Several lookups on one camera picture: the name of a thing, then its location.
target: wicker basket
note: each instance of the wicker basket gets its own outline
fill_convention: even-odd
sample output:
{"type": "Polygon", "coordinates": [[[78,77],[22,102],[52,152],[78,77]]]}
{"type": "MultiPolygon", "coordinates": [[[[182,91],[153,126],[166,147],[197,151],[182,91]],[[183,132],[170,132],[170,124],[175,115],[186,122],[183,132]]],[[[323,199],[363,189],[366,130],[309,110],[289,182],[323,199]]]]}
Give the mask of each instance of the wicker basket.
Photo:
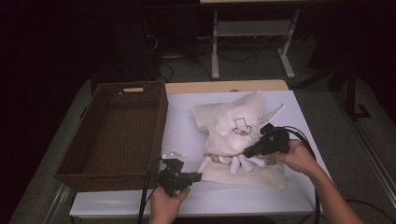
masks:
{"type": "Polygon", "coordinates": [[[161,156],[167,107],[163,82],[100,85],[55,178],[77,192],[142,189],[161,156]]]}

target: hand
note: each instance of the hand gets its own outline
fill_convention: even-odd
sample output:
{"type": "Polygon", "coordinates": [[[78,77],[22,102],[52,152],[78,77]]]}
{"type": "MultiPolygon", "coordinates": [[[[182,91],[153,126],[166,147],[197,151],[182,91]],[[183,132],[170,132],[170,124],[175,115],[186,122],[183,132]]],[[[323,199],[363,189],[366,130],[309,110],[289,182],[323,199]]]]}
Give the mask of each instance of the hand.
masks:
{"type": "Polygon", "coordinates": [[[290,151],[287,154],[277,152],[266,155],[265,158],[281,161],[288,165],[290,169],[303,173],[308,177],[312,176],[315,171],[322,170],[302,142],[290,140],[289,147],[290,151]]]}
{"type": "Polygon", "coordinates": [[[156,188],[149,199],[151,224],[171,224],[177,217],[178,209],[190,191],[191,189],[187,188],[178,195],[175,194],[174,197],[171,197],[163,187],[156,188]]]}

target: gray floor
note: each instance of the gray floor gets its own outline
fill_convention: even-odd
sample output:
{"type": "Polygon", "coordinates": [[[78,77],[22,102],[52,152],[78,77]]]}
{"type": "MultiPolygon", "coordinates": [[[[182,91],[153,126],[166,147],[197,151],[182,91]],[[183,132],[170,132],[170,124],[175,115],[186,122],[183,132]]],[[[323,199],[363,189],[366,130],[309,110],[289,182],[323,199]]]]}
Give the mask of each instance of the gray floor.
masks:
{"type": "MultiPolygon", "coordinates": [[[[237,41],[235,50],[224,50],[219,58],[220,80],[284,79],[289,86],[312,77],[318,71],[307,68],[315,40],[293,40],[288,53],[296,78],[288,80],[276,48],[282,39],[270,42],[268,39],[237,41]]],[[[167,54],[180,54],[173,49],[167,54]]],[[[210,52],[196,59],[178,58],[164,60],[161,73],[170,82],[209,81],[210,52]]],[[[339,186],[346,199],[361,200],[379,207],[396,220],[394,202],[389,198],[386,184],[378,176],[378,165],[372,163],[373,149],[377,160],[383,164],[390,181],[396,180],[396,126],[377,103],[371,89],[358,79],[357,104],[365,105],[372,115],[370,119],[352,122],[345,113],[345,90],[329,92],[326,85],[331,76],[314,83],[304,90],[296,90],[295,95],[304,112],[305,119],[318,145],[333,181],[339,186]]],[[[11,223],[70,223],[67,215],[72,192],[63,189],[59,194],[60,182],[52,178],[67,144],[77,128],[79,115],[90,101],[90,83],[87,82],[76,96],[69,113],[55,135],[49,150],[41,162],[34,179],[25,192],[11,223]]],[[[391,223],[386,216],[362,203],[350,203],[365,223],[391,223]]],[[[271,217],[276,223],[299,223],[302,216],[279,215],[271,217]]],[[[87,219],[82,223],[135,223],[135,219],[87,219]]]]}

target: table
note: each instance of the table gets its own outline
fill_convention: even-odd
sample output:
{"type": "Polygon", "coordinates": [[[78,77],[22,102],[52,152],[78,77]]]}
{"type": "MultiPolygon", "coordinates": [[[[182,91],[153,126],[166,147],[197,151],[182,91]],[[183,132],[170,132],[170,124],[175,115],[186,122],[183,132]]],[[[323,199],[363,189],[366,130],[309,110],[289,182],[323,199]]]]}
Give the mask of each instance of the table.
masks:
{"type": "MultiPolygon", "coordinates": [[[[318,148],[292,91],[282,80],[234,81],[212,83],[174,83],[166,86],[168,117],[163,136],[163,153],[172,149],[185,153],[182,172],[197,171],[205,151],[207,135],[194,127],[191,105],[232,102],[248,91],[262,90],[268,110],[284,103],[285,109],[273,120],[274,125],[299,128],[308,138],[318,163],[327,172],[318,148]],[[220,92],[239,90],[240,92],[220,92]]],[[[283,213],[310,213],[315,210],[314,187],[310,180],[285,166],[287,189],[231,186],[208,182],[194,183],[179,211],[180,217],[246,216],[283,213]]],[[[72,217],[136,217],[141,190],[80,192],[70,215],[72,217]]],[[[149,215],[149,204],[145,215],[149,215]]]]}

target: dark background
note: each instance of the dark background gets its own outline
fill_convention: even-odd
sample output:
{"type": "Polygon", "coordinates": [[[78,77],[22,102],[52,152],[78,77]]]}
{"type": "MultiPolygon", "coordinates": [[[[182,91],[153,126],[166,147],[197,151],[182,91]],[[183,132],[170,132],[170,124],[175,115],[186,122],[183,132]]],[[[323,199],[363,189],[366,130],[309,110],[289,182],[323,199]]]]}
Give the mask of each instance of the dark background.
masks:
{"type": "MultiPolygon", "coordinates": [[[[83,1],[78,7],[134,4],[83,1]]],[[[81,13],[73,1],[48,0],[4,0],[0,8],[0,221],[7,223],[81,85],[91,77],[93,86],[155,79],[156,58],[144,34],[156,35],[160,49],[185,45],[194,54],[196,36],[211,35],[212,14],[81,13]]],[[[304,7],[300,15],[294,38],[318,39],[309,65],[325,69],[346,60],[396,120],[393,7],[331,8],[304,7]]]]}

